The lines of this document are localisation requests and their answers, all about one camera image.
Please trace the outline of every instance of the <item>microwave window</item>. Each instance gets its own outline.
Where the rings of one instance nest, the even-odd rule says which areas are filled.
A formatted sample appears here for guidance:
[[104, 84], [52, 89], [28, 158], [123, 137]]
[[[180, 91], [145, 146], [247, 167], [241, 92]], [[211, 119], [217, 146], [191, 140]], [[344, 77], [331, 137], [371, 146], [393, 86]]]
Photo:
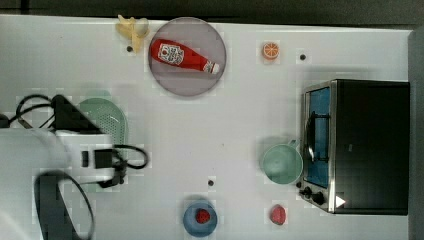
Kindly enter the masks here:
[[[328, 116], [330, 114], [330, 88], [323, 88], [310, 93], [309, 117], [313, 114]], [[313, 159], [307, 161], [306, 181], [315, 185], [328, 187], [328, 137], [329, 119], [315, 119], [315, 136]]]

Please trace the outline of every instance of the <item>white table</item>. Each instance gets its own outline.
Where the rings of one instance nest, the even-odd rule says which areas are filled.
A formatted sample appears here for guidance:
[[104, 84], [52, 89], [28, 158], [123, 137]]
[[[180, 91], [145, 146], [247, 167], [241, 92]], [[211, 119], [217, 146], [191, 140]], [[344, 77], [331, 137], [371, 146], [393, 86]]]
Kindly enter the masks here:
[[[31, 93], [62, 93], [77, 104], [89, 90], [106, 89], [128, 117], [129, 142], [151, 155], [147, 169], [129, 170], [126, 184], [86, 188], [95, 239], [190, 239], [182, 215], [197, 195], [219, 215], [209, 239], [407, 239], [406, 216], [327, 214], [294, 185], [267, 180], [258, 161], [273, 144], [299, 138], [304, 87], [334, 78], [407, 81], [410, 31], [212, 24], [227, 47], [223, 78], [207, 94], [182, 98], [153, 79], [149, 39], [144, 53], [126, 52], [116, 22], [0, 16], [1, 112], [11, 114]], [[164, 23], [151, 22], [149, 37]], [[279, 42], [274, 64], [261, 60], [265, 40]], [[34, 113], [32, 123], [45, 117]], [[267, 217], [276, 203], [288, 214], [283, 226]]]

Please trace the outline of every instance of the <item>green bowl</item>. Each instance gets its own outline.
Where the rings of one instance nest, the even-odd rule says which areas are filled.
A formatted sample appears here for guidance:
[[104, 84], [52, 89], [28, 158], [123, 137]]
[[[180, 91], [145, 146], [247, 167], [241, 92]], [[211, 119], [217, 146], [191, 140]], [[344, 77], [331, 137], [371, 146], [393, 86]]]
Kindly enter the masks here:
[[262, 170], [275, 183], [292, 183], [302, 174], [302, 156], [291, 145], [276, 145], [266, 151], [262, 161]]

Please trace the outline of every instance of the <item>red object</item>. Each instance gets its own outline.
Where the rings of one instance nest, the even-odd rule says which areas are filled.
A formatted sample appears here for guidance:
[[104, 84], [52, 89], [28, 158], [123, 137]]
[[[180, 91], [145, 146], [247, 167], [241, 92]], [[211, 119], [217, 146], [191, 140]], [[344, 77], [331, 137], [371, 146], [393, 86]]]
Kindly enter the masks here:
[[271, 221], [277, 225], [283, 225], [286, 221], [286, 210], [280, 205], [276, 205], [271, 211]]
[[180, 43], [157, 39], [150, 47], [150, 55], [158, 62], [174, 67], [189, 68], [216, 74], [219, 65]]
[[196, 221], [200, 224], [207, 223], [211, 219], [211, 215], [205, 209], [199, 209], [196, 214]]

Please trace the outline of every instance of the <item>ketchup bottle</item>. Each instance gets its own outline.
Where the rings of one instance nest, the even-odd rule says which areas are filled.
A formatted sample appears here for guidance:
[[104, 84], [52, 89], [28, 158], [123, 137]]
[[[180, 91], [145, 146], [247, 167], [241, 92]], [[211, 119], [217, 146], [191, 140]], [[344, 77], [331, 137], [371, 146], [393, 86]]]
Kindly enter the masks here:
[[191, 48], [171, 40], [157, 39], [150, 47], [150, 55], [156, 61], [174, 67], [195, 69], [212, 74], [219, 72], [219, 64], [211, 62]]

